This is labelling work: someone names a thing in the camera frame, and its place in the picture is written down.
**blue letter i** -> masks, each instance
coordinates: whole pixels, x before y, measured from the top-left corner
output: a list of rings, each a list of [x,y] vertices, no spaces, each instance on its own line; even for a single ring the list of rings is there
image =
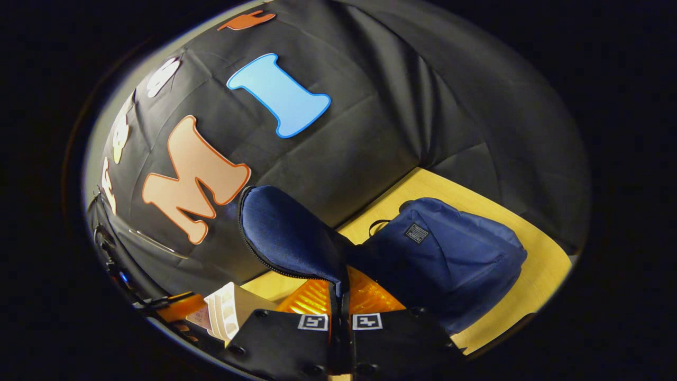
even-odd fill
[[[286,139],[319,118],[331,99],[308,92],[276,64],[277,60],[274,53],[258,57],[233,74],[226,86],[231,90],[244,87],[266,106],[278,120],[278,136]]]

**orange plastic part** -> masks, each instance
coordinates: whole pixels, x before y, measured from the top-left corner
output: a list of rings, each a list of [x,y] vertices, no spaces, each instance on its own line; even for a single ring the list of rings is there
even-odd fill
[[[172,296],[169,298],[171,302],[172,299],[178,298],[181,295]],[[173,321],[185,319],[186,316],[199,311],[204,308],[207,303],[204,302],[204,298],[200,294],[195,294],[189,296],[186,299],[179,300],[177,302],[171,303],[168,307],[158,310],[158,315],[160,315],[165,321],[171,323]]]
[[[402,305],[388,291],[362,272],[348,266],[350,279],[349,313],[385,313],[404,310]],[[331,315],[329,306],[329,283],[308,280],[289,295],[277,311],[308,315]]]

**backpack label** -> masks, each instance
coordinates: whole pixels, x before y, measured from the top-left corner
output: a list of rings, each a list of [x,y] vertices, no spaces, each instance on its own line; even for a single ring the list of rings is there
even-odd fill
[[[428,236],[428,231],[417,224],[412,224],[404,234],[420,245],[420,243],[423,242],[423,239]]]

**light wood surface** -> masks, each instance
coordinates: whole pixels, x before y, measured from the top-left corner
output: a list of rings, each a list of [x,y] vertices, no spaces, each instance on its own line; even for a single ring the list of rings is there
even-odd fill
[[[403,202],[421,197],[433,197],[460,211],[504,224],[515,232],[527,250],[527,259],[512,289],[480,320],[452,336],[459,348],[467,347],[465,355],[498,337],[526,314],[537,312],[567,276],[571,261],[550,237],[534,225],[501,205],[420,168],[392,186],[356,218],[340,227],[338,232],[355,244],[362,243],[369,237],[368,229],[373,221],[391,220],[399,213]],[[268,272],[242,288],[269,300],[279,300],[302,283],[302,279]]]

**navy blue backpack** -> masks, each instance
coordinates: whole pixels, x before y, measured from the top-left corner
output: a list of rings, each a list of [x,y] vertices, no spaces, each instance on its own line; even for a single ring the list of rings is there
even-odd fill
[[[361,245],[272,186],[246,188],[238,213],[247,246],[270,269],[331,282],[340,306],[352,266],[407,308],[434,314],[450,335],[505,296],[527,257],[508,227],[432,198],[407,202]]]

